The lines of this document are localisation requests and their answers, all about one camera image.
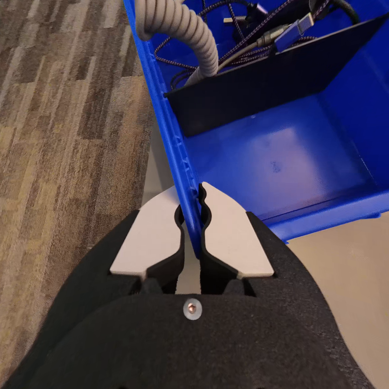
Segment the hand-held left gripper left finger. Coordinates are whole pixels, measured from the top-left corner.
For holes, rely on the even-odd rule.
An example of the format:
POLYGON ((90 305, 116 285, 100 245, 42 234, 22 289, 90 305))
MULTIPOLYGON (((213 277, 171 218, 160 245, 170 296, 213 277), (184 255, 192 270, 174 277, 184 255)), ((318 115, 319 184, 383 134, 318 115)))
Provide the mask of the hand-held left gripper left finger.
POLYGON ((174 186, 144 204, 111 267, 114 275, 178 278, 184 266, 184 217, 174 186))

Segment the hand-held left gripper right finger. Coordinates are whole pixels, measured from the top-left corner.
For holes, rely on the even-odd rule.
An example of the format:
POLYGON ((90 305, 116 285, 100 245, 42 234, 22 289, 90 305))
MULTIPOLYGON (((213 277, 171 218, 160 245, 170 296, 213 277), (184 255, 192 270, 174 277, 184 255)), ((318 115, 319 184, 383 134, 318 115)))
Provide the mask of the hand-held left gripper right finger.
POLYGON ((208 182, 199 185, 201 249, 207 268, 221 277, 270 277, 274 269, 246 210, 208 182))

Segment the blue plastic bin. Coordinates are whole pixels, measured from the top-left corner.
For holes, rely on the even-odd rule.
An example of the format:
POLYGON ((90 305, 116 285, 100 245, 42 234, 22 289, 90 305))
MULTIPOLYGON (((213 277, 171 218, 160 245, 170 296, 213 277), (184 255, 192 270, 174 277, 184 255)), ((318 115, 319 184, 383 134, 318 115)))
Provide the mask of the blue plastic bin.
POLYGON ((124 1, 195 252, 208 182, 282 241, 388 212, 388 20, 325 90, 187 137, 165 93, 388 13, 388 1, 124 1))

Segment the grey desk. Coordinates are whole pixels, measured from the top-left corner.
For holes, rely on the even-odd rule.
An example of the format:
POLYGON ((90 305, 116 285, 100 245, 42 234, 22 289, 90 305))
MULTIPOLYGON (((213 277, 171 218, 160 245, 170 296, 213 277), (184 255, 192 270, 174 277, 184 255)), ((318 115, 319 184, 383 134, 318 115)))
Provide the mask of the grey desk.
POLYGON ((375 388, 389 387, 388 212, 287 245, 327 300, 353 357, 375 388))

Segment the black bin divider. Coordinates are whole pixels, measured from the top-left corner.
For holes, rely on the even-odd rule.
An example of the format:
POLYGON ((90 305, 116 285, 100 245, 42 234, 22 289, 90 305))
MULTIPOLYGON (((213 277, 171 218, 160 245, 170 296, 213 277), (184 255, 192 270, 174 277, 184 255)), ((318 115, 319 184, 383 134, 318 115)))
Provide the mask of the black bin divider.
POLYGON ((327 88, 388 13, 164 94, 187 137, 327 88))

